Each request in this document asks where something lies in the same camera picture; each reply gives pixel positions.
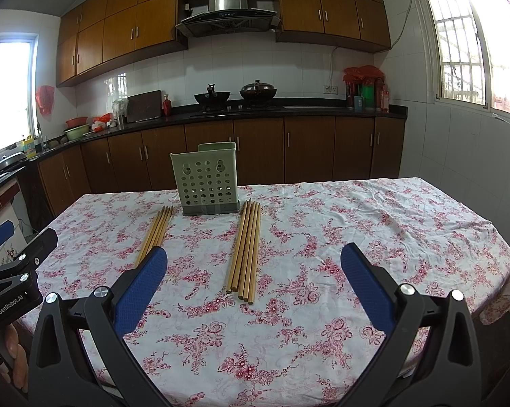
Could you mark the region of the person's left hand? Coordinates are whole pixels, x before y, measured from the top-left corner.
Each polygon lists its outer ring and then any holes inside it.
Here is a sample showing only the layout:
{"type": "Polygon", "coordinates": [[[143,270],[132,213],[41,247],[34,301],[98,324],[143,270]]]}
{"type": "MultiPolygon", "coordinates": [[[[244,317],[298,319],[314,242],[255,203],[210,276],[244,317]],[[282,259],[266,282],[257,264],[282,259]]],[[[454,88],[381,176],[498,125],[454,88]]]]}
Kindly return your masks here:
{"type": "Polygon", "coordinates": [[[7,351],[13,359],[12,375],[5,373],[4,379],[12,383],[23,393],[29,392],[29,365],[26,360],[26,351],[20,346],[19,337],[13,324],[8,325],[4,330],[4,343],[7,351]]]}

